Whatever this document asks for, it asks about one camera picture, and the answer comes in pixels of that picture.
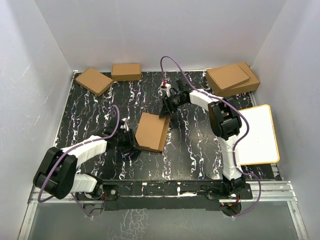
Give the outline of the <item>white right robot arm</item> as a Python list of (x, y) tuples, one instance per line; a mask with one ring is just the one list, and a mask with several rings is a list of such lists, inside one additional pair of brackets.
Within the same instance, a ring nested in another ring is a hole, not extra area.
[(210, 127), (218, 138), (223, 160), (223, 183), (210, 190), (217, 196), (226, 196), (230, 199), (240, 194), (246, 186), (245, 175), (241, 171), (238, 158), (238, 150), (234, 147), (239, 139), (242, 121), (231, 100), (217, 97), (203, 89), (192, 89), (176, 81), (178, 88), (171, 87), (166, 81), (162, 81), (160, 89), (165, 92), (162, 98), (160, 119), (171, 117), (180, 106), (193, 104), (208, 112)]

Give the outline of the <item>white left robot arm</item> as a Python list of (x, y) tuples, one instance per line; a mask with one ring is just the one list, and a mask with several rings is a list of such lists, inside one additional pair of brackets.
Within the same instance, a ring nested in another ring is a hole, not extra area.
[(123, 154), (141, 151), (134, 131), (125, 123), (106, 128), (73, 146), (49, 148), (33, 178), (33, 185), (40, 189), (38, 202), (44, 203), (51, 198), (61, 200), (76, 193), (99, 199), (103, 195), (102, 181), (89, 173), (77, 173), (77, 169), (113, 149)]

